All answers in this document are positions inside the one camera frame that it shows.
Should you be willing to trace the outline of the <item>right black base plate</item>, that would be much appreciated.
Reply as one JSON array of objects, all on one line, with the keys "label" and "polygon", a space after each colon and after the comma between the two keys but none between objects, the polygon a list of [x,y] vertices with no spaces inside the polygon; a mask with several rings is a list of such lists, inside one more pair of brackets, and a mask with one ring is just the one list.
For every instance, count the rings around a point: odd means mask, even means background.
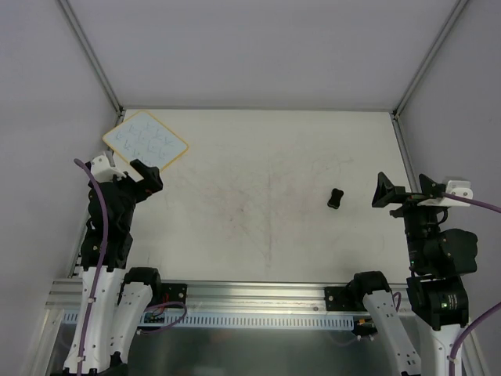
[{"label": "right black base plate", "polygon": [[361,298],[349,287],[324,287],[324,301],[328,312],[365,312]]}]

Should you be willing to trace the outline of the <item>aluminium mounting rail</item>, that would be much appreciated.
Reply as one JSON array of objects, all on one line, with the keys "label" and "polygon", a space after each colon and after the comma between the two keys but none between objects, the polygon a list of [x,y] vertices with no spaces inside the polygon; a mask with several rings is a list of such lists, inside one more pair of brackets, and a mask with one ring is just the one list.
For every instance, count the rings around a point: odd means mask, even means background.
[{"label": "aluminium mounting rail", "polygon": [[[344,284],[266,283],[180,281],[187,284],[186,305],[190,312],[200,313],[257,313],[257,314],[334,314],[328,312],[324,287],[343,287]],[[404,284],[391,285],[392,291],[402,294],[398,313],[412,314]],[[46,309],[78,309],[81,302],[80,278],[53,281],[46,300]]]}]

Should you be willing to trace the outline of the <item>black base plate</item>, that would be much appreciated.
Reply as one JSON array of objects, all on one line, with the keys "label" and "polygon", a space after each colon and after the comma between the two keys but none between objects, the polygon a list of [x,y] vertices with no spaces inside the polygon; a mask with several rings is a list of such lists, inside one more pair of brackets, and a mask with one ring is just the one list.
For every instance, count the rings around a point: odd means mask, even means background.
[{"label": "black base plate", "polygon": [[160,303],[170,303],[165,309],[181,309],[186,303],[187,284],[163,282],[161,284]]},{"label": "black base plate", "polygon": [[324,287],[324,301],[328,312],[365,312],[361,298],[349,287]]}]

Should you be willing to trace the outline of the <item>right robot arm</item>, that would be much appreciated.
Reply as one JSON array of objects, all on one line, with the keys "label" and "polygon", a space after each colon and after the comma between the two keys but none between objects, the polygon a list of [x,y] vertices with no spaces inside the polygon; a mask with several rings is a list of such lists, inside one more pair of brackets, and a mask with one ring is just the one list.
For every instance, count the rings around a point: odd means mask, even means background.
[{"label": "right robot arm", "polygon": [[478,238],[461,229],[441,230],[449,209],[469,204],[470,183],[436,183],[420,175],[421,191],[394,185],[377,176],[372,206],[398,207],[390,212],[402,219],[409,255],[406,292],[416,317],[420,346],[414,347],[398,318],[392,290],[380,271],[356,273],[344,288],[351,304],[366,310],[393,375],[448,375],[461,370],[455,340],[469,322],[469,301],[462,277],[477,270]]}]

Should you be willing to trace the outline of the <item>yellow framed whiteboard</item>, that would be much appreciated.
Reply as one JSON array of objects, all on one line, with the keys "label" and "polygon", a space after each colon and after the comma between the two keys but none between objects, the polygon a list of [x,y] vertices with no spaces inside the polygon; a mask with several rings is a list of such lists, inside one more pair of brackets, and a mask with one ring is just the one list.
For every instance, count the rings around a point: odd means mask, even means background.
[{"label": "yellow framed whiteboard", "polygon": [[150,112],[138,110],[102,137],[103,142],[128,163],[139,160],[165,170],[188,149],[188,143]]}]

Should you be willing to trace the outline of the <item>aluminium frame post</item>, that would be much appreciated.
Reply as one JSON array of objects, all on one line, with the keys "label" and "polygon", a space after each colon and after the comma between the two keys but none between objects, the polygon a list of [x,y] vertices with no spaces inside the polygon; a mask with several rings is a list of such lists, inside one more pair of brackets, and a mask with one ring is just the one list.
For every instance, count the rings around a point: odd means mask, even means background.
[{"label": "aluminium frame post", "polygon": [[427,49],[423,59],[421,60],[415,74],[412,76],[410,83],[407,85],[405,91],[403,92],[398,104],[393,110],[393,116],[398,120],[403,113],[407,103],[410,101],[413,93],[416,91],[418,85],[424,79],[425,74],[434,62],[435,57],[440,51],[441,47],[445,43],[445,40],[451,33],[452,29],[455,27],[458,19],[462,15],[463,11],[469,4],[469,0],[457,0],[454,2],[451,11],[445,18],[445,21],[441,25],[438,33],[435,35],[430,47]]},{"label": "aluminium frame post", "polygon": [[103,69],[102,64],[99,61],[98,56],[96,55],[95,50],[93,49],[90,41],[88,40],[88,36],[81,25],[80,20],[76,12],[74,11],[74,7],[71,5],[70,1],[67,0],[57,0],[56,4],[59,6],[63,17],[67,21],[74,37],[76,38],[77,43],[79,44],[82,52],[85,55],[90,67],[92,68],[93,73],[95,74],[104,94],[111,107],[114,110],[114,113],[120,117],[123,112],[123,106],[121,105],[120,100],[117,97],[116,92],[114,91],[109,78],[107,77],[105,70]]}]

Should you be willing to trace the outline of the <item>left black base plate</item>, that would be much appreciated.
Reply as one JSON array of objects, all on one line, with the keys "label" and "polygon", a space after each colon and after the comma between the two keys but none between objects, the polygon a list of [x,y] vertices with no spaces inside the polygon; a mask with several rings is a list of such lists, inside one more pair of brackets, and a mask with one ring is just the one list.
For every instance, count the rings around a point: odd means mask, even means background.
[{"label": "left black base plate", "polygon": [[186,303],[187,284],[163,282],[161,284],[160,303],[170,303],[165,309],[181,309]]}]

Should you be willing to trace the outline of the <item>black whiteboard eraser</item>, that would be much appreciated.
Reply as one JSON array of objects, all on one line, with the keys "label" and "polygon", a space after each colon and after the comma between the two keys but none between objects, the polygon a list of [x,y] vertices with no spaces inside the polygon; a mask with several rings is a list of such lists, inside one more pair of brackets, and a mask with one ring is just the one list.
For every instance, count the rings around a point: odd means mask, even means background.
[{"label": "black whiteboard eraser", "polygon": [[330,199],[327,202],[327,206],[332,209],[338,209],[341,206],[341,199],[343,196],[343,190],[340,190],[338,188],[332,189]]}]

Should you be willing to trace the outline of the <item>left aluminium frame post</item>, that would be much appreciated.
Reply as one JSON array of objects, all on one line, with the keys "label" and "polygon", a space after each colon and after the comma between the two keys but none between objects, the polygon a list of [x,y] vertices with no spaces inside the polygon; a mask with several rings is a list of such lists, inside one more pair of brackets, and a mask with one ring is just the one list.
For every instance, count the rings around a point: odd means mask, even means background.
[{"label": "left aluminium frame post", "polygon": [[114,110],[114,113],[120,117],[123,112],[123,106],[121,105],[120,100],[117,97],[116,92],[114,91],[109,78],[107,77],[105,70],[103,69],[102,64],[99,61],[98,56],[96,55],[95,50],[93,49],[90,41],[88,40],[88,36],[81,25],[80,20],[76,12],[74,11],[74,7],[71,5],[70,1],[67,0],[57,0],[56,4],[59,6],[63,17],[67,21],[74,37],[76,38],[77,43],[79,44],[82,52],[85,55],[90,67],[92,68],[93,73],[95,74],[104,94],[111,107]]}]

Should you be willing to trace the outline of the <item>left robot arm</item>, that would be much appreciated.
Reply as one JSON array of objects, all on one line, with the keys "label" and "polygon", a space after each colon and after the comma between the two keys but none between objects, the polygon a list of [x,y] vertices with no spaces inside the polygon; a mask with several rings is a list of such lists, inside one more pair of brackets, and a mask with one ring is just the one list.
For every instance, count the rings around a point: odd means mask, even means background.
[{"label": "left robot arm", "polygon": [[88,219],[81,243],[82,293],[77,326],[63,375],[126,375],[132,340],[147,306],[163,297],[160,273],[127,267],[137,204],[162,190],[160,171],[135,159],[135,181],[106,156],[84,163],[88,176]]}]

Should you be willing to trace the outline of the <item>right aluminium frame post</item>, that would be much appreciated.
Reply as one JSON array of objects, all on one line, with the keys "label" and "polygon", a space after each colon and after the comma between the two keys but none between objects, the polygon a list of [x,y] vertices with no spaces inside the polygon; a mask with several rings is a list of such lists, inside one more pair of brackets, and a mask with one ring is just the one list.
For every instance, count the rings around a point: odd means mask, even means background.
[{"label": "right aluminium frame post", "polygon": [[457,0],[454,2],[451,11],[445,18],[445,21],[441,25],[438,33],[435,35],[430,47],[427,49],[423,59],[421,60],[415,74],[412,76],[410,83],[407,85],[405,91],[403,92],[398,104],[393,110],[393,116],[398,120],[403,113],[407,103],[410,101],[413,93],[416,91],[418,85],[424,79],[425,74],[434,62],[435,57],[440,51],[441,47],[445,43],[445,40],[451,33],[452,29],[455,27],[458,19],[462,15],[463,11],[469,4],[469,0]]}]

